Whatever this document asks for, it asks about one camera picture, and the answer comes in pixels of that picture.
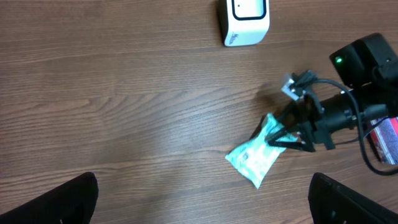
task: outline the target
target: table surface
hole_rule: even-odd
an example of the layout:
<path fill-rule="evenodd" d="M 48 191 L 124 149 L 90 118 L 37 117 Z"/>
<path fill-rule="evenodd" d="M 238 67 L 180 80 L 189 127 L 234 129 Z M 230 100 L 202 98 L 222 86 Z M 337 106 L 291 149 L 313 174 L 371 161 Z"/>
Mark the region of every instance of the table surface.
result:
<path fill-rule="evenodd" d="M 373 32 L 398 51 L 396 0 L 270 4 L 264 40 L 227 48 L 213 0 L 0 0 L 0 213 L 85 171 L 92 223 L 311 223 L 315 172 L 398 212 L 357 144 L 286 150 L 259 190 L 224 159 L 289 102 L 284 73 L 340 82 L 328 56 Z"/>

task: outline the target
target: white box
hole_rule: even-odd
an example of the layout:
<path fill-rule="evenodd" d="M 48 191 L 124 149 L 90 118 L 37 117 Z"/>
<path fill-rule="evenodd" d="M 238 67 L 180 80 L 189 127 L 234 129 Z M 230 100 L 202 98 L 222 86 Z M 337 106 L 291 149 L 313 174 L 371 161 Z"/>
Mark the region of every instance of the white box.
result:
<path fill-rule="evenodd" d="M 219 0 L 218 16 L 227 47 L 260 42 L 269 28 L 269 0 Z"/>

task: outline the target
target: black object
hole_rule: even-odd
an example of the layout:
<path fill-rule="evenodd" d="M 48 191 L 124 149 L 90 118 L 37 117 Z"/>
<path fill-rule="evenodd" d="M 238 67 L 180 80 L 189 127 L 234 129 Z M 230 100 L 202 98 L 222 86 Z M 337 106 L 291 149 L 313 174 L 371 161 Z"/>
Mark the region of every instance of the black object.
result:
<path fill-rule="evenodd" d="M 312 177 L 308 201 L 314 224 L 398 223 L 398 214 L 321 173 Z"/>
<path fill-rule="evenodd" d="M 398 57 L 381 34 L 372 34 L 343 47 L 330 56 L 343 85 L 319 79 L 312 71 L 293 75 L 289 86 L 301 100 L 291 102 L 277 120 L 285 128 L 266 137 L 271 146 L 315 152 L 313 143 L 328 150 L 335 144 L 331 134 L 343 128 L 358 127 L 358 139 L 366 165 L 379 175 L 392 175 L 398 169 L 381 171 L 370 163 L 364 148 L 363 127 L 372 119 L 398 116 Z M 320 102 L 311 89 L 315 83 L 328 83 L 342 94 Z M 298 132 L 302 142 L 280 142 L 287 133 Z"/>
<path fill-rule="evenodd" d="M 97 180 L 92 172 L 86 172 L 0 215 L 0 223 L 89 224 L 97 198 Z"/>

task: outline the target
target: white device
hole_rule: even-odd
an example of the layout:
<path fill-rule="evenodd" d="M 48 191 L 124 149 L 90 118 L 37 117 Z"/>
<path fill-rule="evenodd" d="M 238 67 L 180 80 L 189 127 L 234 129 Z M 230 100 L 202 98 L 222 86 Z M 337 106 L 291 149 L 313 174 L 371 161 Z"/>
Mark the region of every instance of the white device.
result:
<path fill-rule="evenodd" d="M 219 0 L 218 16 L 227 47 L 260 42 L 269 28 L 269 0 Z"/>

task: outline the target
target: robotic arm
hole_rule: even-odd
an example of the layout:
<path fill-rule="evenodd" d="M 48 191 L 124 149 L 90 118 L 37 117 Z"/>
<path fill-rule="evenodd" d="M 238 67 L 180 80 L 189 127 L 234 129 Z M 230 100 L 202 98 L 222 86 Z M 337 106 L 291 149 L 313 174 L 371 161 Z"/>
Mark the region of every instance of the robotic arm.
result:
<path fill-rule="evenodd" d="M 315 152 L 313 144 L 335 148 L 331 134 L 358 127 L 358 139 L 365 163 L 379 175 L 392 175 L 398 169 L 375 169 L 364 150 L 365 124 L 373 119 L 398 116 L 398 57 L 381 34 L 371 34 L 330 55 L 343 83 L 319 79 L 312 71 L 285 78 L 282 91 L 293 101 L 277 118 L 285 128 L 266 137 L 268 144 Z M 311 86 L 328 83 L 341 90 L 339 95 L 319 101 Z M 298 133 L 301 142 L 277 141 L 287 133 Z"/>

